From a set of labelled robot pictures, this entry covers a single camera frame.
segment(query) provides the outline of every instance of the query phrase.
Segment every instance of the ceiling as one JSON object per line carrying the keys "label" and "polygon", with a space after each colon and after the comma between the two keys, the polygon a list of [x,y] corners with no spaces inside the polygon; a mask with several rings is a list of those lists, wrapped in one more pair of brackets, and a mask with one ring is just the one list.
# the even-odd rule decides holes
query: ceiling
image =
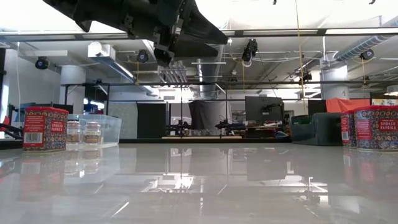
{"label": "ceiling", "polygon": [[[38,30],[35,20],[44,21],[47,16],[43,13],[38,13],[29,8],[42,6],[41,11],[51,12],[51,16],[56,19],[53,21],[58,22],[58,26],[54,22],[43,23],[40,27],[43,31],[46,30],[62,30],[65,33],[81,32],[73,21],[68,20],[66,17],[54,10],[43,5],[41,0],[15,0],[5,1],[0,0],[8,7],[16,6],[21,14],[30,16],[27,24],[18,22],[0,22],[0,31],[20,30],[21,33],[28,30]],[[272,0],[264,1],[241,1],[241,0],[197,0],[198,7],[201,12],[214,24],[225,29],[296,29],[296,7],[294,0],[278,0],[277,4],[272,5]],[[360,0],[298,0],[298,18],[300,27],[302,29],[317,29],[317,28],[331,28],[331,27],[380,27],[390,19],[398,16],[395,9],[398,6],[398,1],[377,0],[373,5],[369,5],[367,1]],[[0,21],[4,21],[2,16],[7,16],[8,21],[10,18],[17,16],[11,13],[5,13],[0,16]],[[116,29],[107,27],[105,25],[95,23],[94,29],[90,32],[112,33],[119,32]],[[361,36],[344,36],[344,37],[326,37],[325,50],[327,52],[337,52],[350,46],[352,43],[366,37]],[[223,52],[219,80],[229,80],[232,76],[231,72],[236,71],[236,78],[238,81],[289,81],[294,79],[295,76],[291,73],[300,67],[299,57],[299,43],[302,46],[304,55],[302,63],[307,63],[314,57],[319,57],[323,52],[323,37],[258,37],[256,38],[259,52],[256,58],[266,59],[274,58],[273,60],[289,60],[286,62],[253,62],[251,67],[244,68],[239,60],[243,49],[245,48],[248,38],[232,38],[232,43],[228,44]],[[145,64],[140,64],[139,68],[135,63],[135,57],[140,49],[147,49],[143,40],[102,40],[102,44],[113,45],[117,50],[117,60],[121,62],[128,70],[137,73],[137,71],[156,71],[157,64],[152,56]],[[20,51],[31,50],[67,50],[75,55],[74,60],[64,58],[57,61],[58,65],[66,64],[91,64],[94,63],[91,59],[87,58],[88,45],[92,41],[58,41],[58,42],[26,42],[21,44]],[[376,46],[373,51],[376,54],[374,60],[364,64],[364,67],[359,63],[359,59],[355,58],[347,61],[349,79],[355,80],[366,75],[379,75],[377,80],[383,78],[390,78],[390,75],[380,75],[384,73],[394,74],[398,69],[391,69],[398,66],[398,37]],[[191,65],[193,60],[183,61],[187,67],[195,67]],[[105,65],[97,64],[88,67],[88,79],[93,80],[102,78],[103,80],[112,80],[117,82],[119,75]],[[159,78],[156,73],[145,73],[140,76],[145,81],[158,82]],[[199,81],[199,78],[192,75],[189,76],[191,81]],[[263,86],[247,86],[248,89],[269,88],[269,85]],[[295,85],[279,85],[277,88],[299,88]],[[235,86],[233,88],[242,89],[242,86]],[[361,88],[360,86],[353,85],[352,88]]]}

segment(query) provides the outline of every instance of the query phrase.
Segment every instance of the glass spice jar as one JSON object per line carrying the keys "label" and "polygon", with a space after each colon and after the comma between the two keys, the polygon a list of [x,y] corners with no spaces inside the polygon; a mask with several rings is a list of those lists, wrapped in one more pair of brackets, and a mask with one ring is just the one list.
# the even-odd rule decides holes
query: glass spice jar
{"label": "glass spice jar", "polygon": [[81,141],[81,126],[79,121],[68,121],[67,143],[78,144]]}
{"label": "glass spice jar", "polygon": [[101,125],[96,121],[87,122],[83,141],[88,144],[101,143]]}

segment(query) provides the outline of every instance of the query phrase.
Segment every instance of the clear plastic bin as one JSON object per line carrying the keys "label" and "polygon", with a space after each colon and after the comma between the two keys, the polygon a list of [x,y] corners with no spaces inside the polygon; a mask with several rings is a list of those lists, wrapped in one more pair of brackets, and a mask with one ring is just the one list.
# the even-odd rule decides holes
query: clear plastic bin
{"label": "clear plastic bin", "polygon": [[69,121],[79,121],[81,125],[82,139],[84,139],[84,134],[87,133],[86,125],[92,123],[98,123],[100,125],[99,131],[101,132],[101,137],[98,142],[90,141],[81,144],[87,145],[117,145],[119,143],[120,130],[122,126],[122,119],[114,118],[107,115],[100,114],[70,114],[68,116]]}

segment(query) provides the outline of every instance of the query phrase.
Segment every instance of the smoked paprika tin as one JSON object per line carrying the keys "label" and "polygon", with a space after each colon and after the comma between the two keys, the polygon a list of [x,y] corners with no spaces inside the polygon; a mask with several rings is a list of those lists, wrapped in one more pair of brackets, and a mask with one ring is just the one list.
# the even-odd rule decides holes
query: smoked paprika tin
{"label": "smoked paprika tin", "polygon": [[68,111],[33,106],[25,110],[23,150],[64,151],[67,147]]}
{"label": "smoked paprika tin", "polygon": [[341,114],[341,138],[344,147],[356,147],[355,113],[353,110]]}
{"label": "smoked paprika tin", "polygon": [[398,106],[355,109],[358,149],[398,151]]}

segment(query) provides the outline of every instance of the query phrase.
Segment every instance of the computer monitor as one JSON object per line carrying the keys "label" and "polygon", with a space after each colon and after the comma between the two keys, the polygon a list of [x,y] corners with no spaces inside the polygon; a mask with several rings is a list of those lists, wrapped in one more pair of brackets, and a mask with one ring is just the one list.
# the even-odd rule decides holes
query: computer monitor
{"label": "computer monitor", "polygon": [[246,121],[283,121],[284,103],[281,98],[246,96]]}

